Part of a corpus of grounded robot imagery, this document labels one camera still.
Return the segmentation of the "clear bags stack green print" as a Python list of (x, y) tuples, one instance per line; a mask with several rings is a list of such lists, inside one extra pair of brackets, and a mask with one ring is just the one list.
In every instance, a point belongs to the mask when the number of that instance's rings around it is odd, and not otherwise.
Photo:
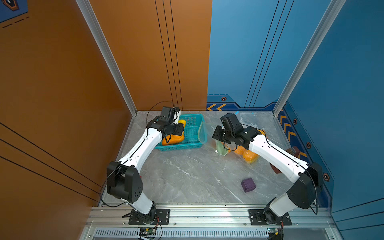
[(211, 151), (215, 152), (218, 156), (224, 157), (229, 151), (224, 148), (224, 144), (213, 138), (214, 131), (216, 129), (215, 124), (201, 122), (198, 130), (198, 139), (205, 147), (208, 147)]

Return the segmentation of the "orange mango later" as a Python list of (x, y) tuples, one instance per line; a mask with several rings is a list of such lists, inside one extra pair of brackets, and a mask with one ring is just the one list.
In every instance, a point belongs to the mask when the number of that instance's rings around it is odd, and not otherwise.
[(253, 153), (250, 150), (246, 150), (243, 153), (242, 157), (246, 161), (247, 164), (252, 164), (252, 163), (256, 162), (260, 156), (256, 153)]

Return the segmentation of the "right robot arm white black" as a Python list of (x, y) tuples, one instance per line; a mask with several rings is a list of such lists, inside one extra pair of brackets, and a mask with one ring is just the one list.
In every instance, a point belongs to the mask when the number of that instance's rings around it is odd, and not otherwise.
[(278, 198), (272, 199), (264, 208), (263, 216), (269, 225), (279, 225), (283, 216), (297, 208), (309, 209), (318, 202), (323, 189), (323, 169), (317, 163), (309, 164), (294, 157), (271, 142), (264, 130), (240, 123), (237, 116), (228, 113), (220, 118), (213, 139), (225, 146), (235, 144), (259, 155), (276, 167), (292, 183), (290, 189)]

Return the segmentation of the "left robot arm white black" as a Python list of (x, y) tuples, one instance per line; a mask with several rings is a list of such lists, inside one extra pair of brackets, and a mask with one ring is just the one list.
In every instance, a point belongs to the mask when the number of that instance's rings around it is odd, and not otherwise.
[(140, 172), (150, 153), (165, 137), (182, 135), (185, 127), (179, 123), (180, 115), (178, 107), (163, 107), (160, 115), (147, 123), (133, 148), (107, 167), (107, 193), (125, 201), (149, 221), (155, 218), (156, 204), (144, 194)]

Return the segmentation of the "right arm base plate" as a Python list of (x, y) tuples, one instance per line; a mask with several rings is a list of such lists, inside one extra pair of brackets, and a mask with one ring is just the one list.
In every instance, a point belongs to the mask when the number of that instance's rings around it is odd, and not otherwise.
[(252, 226), (291, 226), (292, 221), (290, 215), (285, 213), (282, 217), (278, 217), (271, 211), (263, 209), (248, 210), (249, 218)]

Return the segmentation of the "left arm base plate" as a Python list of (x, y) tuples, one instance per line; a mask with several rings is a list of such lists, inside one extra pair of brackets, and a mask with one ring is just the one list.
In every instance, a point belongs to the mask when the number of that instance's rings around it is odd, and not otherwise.
[(135, 210), (131, 211), (129, 225), (150, 225), (157, 224), (168, 225), (170, 219), (170, 209), (151, 210), (147, 215), (139, 213)]

